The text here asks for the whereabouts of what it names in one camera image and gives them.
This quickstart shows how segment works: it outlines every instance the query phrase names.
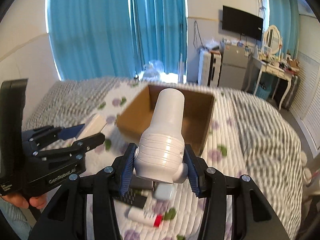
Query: quilted bedspread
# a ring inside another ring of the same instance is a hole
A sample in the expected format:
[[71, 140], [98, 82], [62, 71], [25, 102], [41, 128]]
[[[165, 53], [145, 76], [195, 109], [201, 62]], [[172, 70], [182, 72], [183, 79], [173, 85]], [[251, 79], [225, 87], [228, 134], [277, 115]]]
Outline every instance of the quilted bedspread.
[[[290, 239], [294, 239], [301, 219], [301, 161], [300, 140], [293, 128], [265, 101], [241, 91], [212, 89], [196, 85], [163, 84], [173, 88], [213, 93], [216, 98], [212, 124], [202, 158], [208, 166], [228, 176], [249, 174], [279, 216]], [[102, 78], [83, 82], [57, 82], [24, 129], [48, 124], [72, 126], [85, 122], [93, 113], [105, 116], [107, 125], [102, 130], [104, 145], [86, 154], [86, 172], [95, 174], [111, 165], [114, 158], [124, 153], [123, 141], [115, 121], [134, 97], [148, 84], [127, 79]], [[57, 142], [51, 147], [67, 146]], [[115, 201], [117, 220], [124, 240], [182, 240], [197, 239], [205, 199], [192, 193], [186, 180], [175, 184], [172, 201], [157, 201], [151, 192], [145, 210], [168, 215], [159, 228], [151, 228], [127, 218], [124, 203]], [[232, 205], [227, 197], [225, 239], [231, 238]], [[87, 203], [88, 239], [94, 239], [92, 224], [92, 196]]]

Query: black flat screen tv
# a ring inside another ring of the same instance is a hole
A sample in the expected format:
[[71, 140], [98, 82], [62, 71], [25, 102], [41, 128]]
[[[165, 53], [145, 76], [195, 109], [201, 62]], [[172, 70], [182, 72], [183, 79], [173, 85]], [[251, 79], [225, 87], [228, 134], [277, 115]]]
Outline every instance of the black flat screen tv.
[[251, 13], [223, 6], [222, 29], [261, 41], [263, 19]]

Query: blue basket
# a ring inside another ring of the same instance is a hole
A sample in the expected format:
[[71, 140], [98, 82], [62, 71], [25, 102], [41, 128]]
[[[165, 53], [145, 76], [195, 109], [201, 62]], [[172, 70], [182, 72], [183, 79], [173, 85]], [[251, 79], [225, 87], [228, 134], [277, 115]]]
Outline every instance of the blue basket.
[[258, 98], [261, 98], [263, 100], [267, 100], [269, 95], [271, 93], [271, 85], [269, 85], [268, 87], [266, 87], [266, 89], [264, 90], [262, 87], [258, 86], [258, 89], [257, 89], [257, 92], [256, 92], [256, 96]]

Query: open box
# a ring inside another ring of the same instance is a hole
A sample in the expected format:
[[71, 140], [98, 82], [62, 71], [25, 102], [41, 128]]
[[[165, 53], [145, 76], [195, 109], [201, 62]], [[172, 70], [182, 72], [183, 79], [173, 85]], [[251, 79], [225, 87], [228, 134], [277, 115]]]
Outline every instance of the open box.
[[[142, 133], [149, 127], [161, 90], [168, 87], [148, 85], [125, 111], [118, 116], [116, 125], [127, 142], [139, 144]], [[182, 136], [199, 156], [207, 140], [212, 120], [214, 96], [195, 91], [178, 89], [184, 95]]]

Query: blue curtain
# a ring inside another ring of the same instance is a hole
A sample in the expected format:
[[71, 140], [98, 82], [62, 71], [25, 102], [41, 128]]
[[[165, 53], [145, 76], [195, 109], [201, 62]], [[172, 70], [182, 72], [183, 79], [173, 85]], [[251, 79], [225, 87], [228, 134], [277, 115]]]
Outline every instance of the blue curtain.
[[48, 0], [48, 27], [62, 79], [135, 75], [128, 0]]
[[166, 73], [178, 72], [187, 58], [185, 0], [130, 0], [132, 41], [136, 71], [150, 60], [164, 63]]
[[270, 25], [277, 26], [283, 39], [281, 51], [285, 55], [289, 50], [296, 57], [300, 31], [298, 0], [269, 0], [269, 7]]

